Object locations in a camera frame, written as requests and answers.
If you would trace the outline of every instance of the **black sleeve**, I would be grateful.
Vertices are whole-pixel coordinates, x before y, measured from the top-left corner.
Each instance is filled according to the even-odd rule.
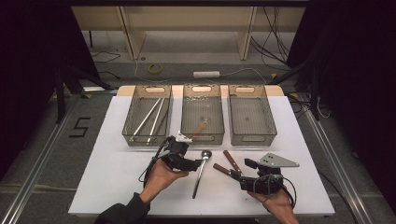
[[[130,223],[145,223],[145,216],[149,211],[139,197],[138,193],[127,205],[116,203],[107,208],[95,220],[94,224],[130,224]]]

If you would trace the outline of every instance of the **pliers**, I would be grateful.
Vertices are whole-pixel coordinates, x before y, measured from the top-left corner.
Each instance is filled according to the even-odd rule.
[[[230,162],[230,164],[233,166],[234,171],[237,172],[239,175],[243,176],[244,174],[242,173],[239,166],[236,164],[236,162],[233,159],[233,157],[231,156],[230,152],[228,150],[224,150],[223,153],[224,153],[225,157],[227,158],[227,160]],[[229,177],[232,177],[231,170],[227,170],[226,168],[218,165],[217,163],[213,164],[213,168],[221,171],[222,173],[226,174]]]

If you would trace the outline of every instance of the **white table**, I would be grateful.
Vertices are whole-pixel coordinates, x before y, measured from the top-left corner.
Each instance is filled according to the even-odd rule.
[[[157,147],[129,147],[121,135],[132,97],[113,97],[99,132],[87,168],[78,186],[69,213],[80,217],[95,216],[114,203],[127,204],[143,184],[138,177],[146,169]],[[223,145],[198,147],[191,145],[186,158],[201,159],[202,149],[211,149],[196,198],[192,192],[198,172],[177,180],[152,203],[152,217],[260,217],[269,215],[259,202],[240,189],[239,183],[215,170],[214,163],[232,168],[222,151],[228,149],[245,175],[258,177],[257,171],[244,164],[244,158],[259,160],[267,152],[296,161],[298,168],[282,168],[282,175],[297,190],[296,215],[330,216],[334,214],[327,192],[301,130],[285,96],[270,96],[269,103],[276,123],[277,136],[270,147],[233,147],[230,144],[228,104],[222,97],[224,126]],[[181,123],[181,96],[175,96],[170,134],[175,135]],[[287,181],[285,185],[292,192]]]

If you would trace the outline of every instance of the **hand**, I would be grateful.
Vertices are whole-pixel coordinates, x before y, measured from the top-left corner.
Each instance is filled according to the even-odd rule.
[[[152,166],[148,182],[140,193],[140,198],[144,204],[149,204],[163,189],[187,175],[189,175],[187,171],[172,171],[163,160],[159,159]]]
[[[259,193],[247,192],[253,198],[259,200],[280,223],[298,223],[290,205],[288,194],[281,189],[277,194],[263,195]]]

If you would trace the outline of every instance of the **wrist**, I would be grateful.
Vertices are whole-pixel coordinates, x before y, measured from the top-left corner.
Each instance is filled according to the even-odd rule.
[[[271,206],[271,204],[262,203],[262,206],[264,206],[281,224],[299,223],[290,205]]]
[[[154,192],[150,189],[143,189],[142,192],[139,194],[140,199],[145,205],[149,205],[152,200],[159,194],[159,192]]]

